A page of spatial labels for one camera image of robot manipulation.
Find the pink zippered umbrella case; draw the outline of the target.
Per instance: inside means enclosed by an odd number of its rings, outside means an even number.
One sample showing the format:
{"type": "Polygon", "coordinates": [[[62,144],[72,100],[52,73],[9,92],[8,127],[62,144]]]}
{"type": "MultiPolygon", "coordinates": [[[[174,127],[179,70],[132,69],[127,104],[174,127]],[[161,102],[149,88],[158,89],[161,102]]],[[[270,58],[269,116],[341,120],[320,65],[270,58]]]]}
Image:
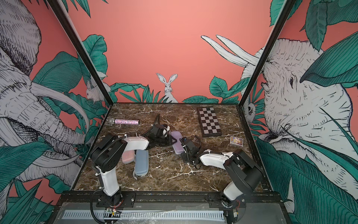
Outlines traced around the pink zippered umbrella case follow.
{"type": "Polygon", "coordinates": [[[131,151],[125,151],[123,154],[122,154],[122,163],[123,164],[128,164],[128,163],[131,163],[135,160],[135,151],[134,150],[131,150],[131,151]]]}

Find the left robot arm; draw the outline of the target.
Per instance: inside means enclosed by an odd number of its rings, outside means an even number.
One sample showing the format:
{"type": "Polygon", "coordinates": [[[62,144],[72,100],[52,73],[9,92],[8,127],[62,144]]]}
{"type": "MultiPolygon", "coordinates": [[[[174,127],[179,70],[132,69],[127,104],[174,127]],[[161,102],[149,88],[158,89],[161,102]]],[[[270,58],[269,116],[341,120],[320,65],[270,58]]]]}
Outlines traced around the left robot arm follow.
{"type": "Polygon", "coordinates": [[[149,150],[153,147],[166,147],[177,143],[170,134],[168,125],[153,125],[143,135],[122,137],[108,134],[95,145],[89,154],[92,168],[100,181],[100,188],[108,197],[114,197],[120,186],[117,181],[116,166],[127,151],[149,150]]]}

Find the small card box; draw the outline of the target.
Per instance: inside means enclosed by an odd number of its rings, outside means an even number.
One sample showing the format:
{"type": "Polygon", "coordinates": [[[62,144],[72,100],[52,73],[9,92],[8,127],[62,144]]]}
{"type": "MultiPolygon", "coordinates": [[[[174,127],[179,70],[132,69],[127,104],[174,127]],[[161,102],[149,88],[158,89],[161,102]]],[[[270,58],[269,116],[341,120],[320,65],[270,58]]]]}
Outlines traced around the small card box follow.
{"type": "Polygon", "coordinates": [[[231,136],[230,137],[230,145],[242,147],[243,146],[244,139],[231,136]]]}

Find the purple zippered umbrella case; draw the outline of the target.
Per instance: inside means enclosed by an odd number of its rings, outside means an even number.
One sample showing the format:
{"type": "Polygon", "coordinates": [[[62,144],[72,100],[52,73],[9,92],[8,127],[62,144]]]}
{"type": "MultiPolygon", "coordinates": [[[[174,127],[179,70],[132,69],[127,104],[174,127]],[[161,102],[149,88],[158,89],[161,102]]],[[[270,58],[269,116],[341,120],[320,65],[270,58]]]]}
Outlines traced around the purple zippered umbrella case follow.
{"type": "Polygon", "coordinates": [[[182,134],[179,131],[172,131],[170,133],[172,137],[172,147],[174,149],[175,154],[180,155],[184,152],[184,148],[181,144],[180,139],[183,138],[182,134]]]}

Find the blue zippered umbrella case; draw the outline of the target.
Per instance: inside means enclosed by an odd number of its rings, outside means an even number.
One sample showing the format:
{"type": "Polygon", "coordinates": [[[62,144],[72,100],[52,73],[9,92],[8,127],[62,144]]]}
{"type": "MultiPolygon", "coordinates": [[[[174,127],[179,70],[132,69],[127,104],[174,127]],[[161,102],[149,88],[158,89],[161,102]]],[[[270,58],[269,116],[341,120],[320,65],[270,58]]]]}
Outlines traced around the blue zippered umbrella case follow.
{"type": "Polygon", "coordinates": [[[133,177],[137,180],[145,176],[149,171],[149,152],[147,150],[137,150],[135,157],[135,168],[133,177]]]}

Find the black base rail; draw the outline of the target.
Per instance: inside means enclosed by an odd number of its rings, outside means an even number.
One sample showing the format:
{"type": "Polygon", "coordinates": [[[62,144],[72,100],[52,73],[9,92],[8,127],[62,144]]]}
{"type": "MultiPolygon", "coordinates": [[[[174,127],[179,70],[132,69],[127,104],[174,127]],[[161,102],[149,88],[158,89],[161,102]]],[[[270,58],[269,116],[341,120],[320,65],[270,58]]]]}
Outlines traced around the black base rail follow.
{"type": "Polygon", "coordinates": [[[277,192],[254,192],[251,195],[243,195],[233,202],[225,202],[220,192],[205,191],[122,191],[119,196],[115,196],[117,202],[114,203],[109,196],[103,192],[94,191],[66,191],[62,194],[56,208],[60,208],[65,203],[84,203],[87,208],[91,203],[99,208],[116,209],[133,208],[139,203],[173,203],[175,205],[183,203],[204,203],[210,208],[228,209],[229,205],[245,205],[256,203],[278,204],[284,208],[281,196],[277,192]]]}

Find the checkered chess board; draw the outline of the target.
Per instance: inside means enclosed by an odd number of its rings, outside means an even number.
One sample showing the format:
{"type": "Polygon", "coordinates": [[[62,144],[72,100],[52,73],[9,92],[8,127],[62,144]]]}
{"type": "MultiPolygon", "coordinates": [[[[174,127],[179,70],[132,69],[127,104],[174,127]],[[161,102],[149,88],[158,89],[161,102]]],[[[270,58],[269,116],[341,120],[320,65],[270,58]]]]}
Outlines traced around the checkered chess board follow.
{"type": "Polygon", "coordinates": [[[197,115],[201,128],[202,137],[215,137],[222,135],[214,107],[198,107],[197,115]]]}

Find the glittery purple bottle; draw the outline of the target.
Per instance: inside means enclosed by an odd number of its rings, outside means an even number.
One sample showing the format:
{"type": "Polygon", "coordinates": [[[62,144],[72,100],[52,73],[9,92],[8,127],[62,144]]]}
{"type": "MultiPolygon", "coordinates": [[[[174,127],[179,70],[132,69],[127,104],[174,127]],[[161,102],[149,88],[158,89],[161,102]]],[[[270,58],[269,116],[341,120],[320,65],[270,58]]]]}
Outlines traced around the glittery purple bottle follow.
{"type": "Polygon", "coordinates": [[[139,125],[139,120],[134,119],[115,119],[115,118],[109,118],[108,119],[109,124],[116,124],[116,125],[139,125]]]}

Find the right black frame post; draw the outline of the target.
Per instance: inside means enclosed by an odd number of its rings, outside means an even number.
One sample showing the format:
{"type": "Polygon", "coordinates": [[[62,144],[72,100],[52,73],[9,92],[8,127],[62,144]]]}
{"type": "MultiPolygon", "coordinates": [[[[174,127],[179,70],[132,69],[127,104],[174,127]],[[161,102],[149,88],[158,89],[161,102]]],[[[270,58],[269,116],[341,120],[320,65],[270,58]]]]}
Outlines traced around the right black frame post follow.
{"type": "Polygon", "coordinates": [[[288,0],[285,1],[282,10],[280,12],[280,15],[277,19],[277,22],[271,32],[271,35],[266,43],[266,46],[262,52],[262,55],[259,59],[258,64],[255,66],[255,70],[253,72],[253,75],[250,78],[250,81],[248,83],[248,86],[241,98],[241,101],[239,102],[239,107],[243,108],[245,101],[247,100],[249,93],[251,91],[251,89],[253,88],[255,81],[257,80],[258,76],[261,74],[262,69],[267,61],[268,56],[270,55],[276,40],[278,39],[278,36],[280,35],[280,32],[284,26],[284,24],[286,23],[286,20],[294,6],[296,1],[294,0],[288,0]]]}

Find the black frame post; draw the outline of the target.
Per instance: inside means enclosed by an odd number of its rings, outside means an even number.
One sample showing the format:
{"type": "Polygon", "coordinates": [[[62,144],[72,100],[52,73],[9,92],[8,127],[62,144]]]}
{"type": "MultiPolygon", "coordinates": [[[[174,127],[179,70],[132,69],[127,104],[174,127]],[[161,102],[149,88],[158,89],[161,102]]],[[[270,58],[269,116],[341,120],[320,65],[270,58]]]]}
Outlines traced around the black frame post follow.
{"type": "Polygon", "coordinates": [[[110,97],[108,91],[106,90],[102,80],[100,79],[97,70],[85,49],[83,42],[80,39],[79,34],[77,33],[74,24],[72,23],[68,13],[65,10],[65,7],[62,5],[61,1],[49,0],[47,1],[58,21],[60,22],[62,28],[66,32],[68,38],[74,45],[77,53],[85,64],[86,69],[90,72],[94,81],[98,85],[101,93],[103,94],[105,100],[109,103],[109,106],[113,106],[112,98],[110,97]]]}
{"type": "Polygon", "coordinates": [[[257,80],[258,76],[261,74],[262,69],[267,61],[268,56],[270,55],[276,40],[278,39],[278,36],[280,35],[280,32],[284,26],[284,24],[286,23],[286,20],[294,6],[296,1],[294,0],[288,0],[285,1],[282,10],[280,12],[280,15],[277,19],[277,22],[271,32],[271,35],[266,43],[266,46],[262,52],[262,55],[259,59],[258,64],[255,66],[255,70],[253,72],[253,75],[250,78],[250,81],[248,83],[248,86],[241,98],[241,101],[239,102],[239,107],[243,108],[245,101],[247,100],[249,93],[251,91],[251,89],[253,88],[255,81],[257,80]]]}

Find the left black frame post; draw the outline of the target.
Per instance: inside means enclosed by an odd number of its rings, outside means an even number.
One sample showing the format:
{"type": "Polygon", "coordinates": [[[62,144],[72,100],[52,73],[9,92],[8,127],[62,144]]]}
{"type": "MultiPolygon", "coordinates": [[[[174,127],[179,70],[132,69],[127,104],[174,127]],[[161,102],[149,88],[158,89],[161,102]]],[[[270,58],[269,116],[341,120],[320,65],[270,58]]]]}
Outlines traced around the left black frame post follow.
{"type": "Polygon", "coordinates": [[[74,45],[77,53],[85,64],[86,69],[90,72],[94,81],[98,85],[101,93],[103,94],[105,100],[109,103],[109,106],[113,106],[112,98],[110,97],[108,91],[106,90],[102,80],[100,79],[97,70],[85,49],[83,42],[80,39],[79,34],[77,33],[74,24],[72,23],[68,13],[65,10],[65,7],[62,5],[61,1],[49,0],[47,1],[58,21],[60,22],[62,28],[66,32],[68,38],[74,45]]]}

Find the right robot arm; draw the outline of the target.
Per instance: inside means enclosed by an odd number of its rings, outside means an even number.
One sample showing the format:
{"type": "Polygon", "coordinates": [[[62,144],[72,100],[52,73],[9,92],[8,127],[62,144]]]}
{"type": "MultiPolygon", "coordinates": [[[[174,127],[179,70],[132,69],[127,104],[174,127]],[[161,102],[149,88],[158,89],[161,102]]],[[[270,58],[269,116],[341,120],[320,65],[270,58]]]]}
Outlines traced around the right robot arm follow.
{"type": "Polygon", "coordinates": [[[243,195],[250,195],[264,176],[263,169],[243,150],[220,153],[197,147],[191,139],[183,137],[180,143],[184,148],[181,157],[199,169],[201,166],[212,166],[225,170],[231,182],[220,193],[220,203],[225,208],[239,208],[244,204],[243,195]]]}

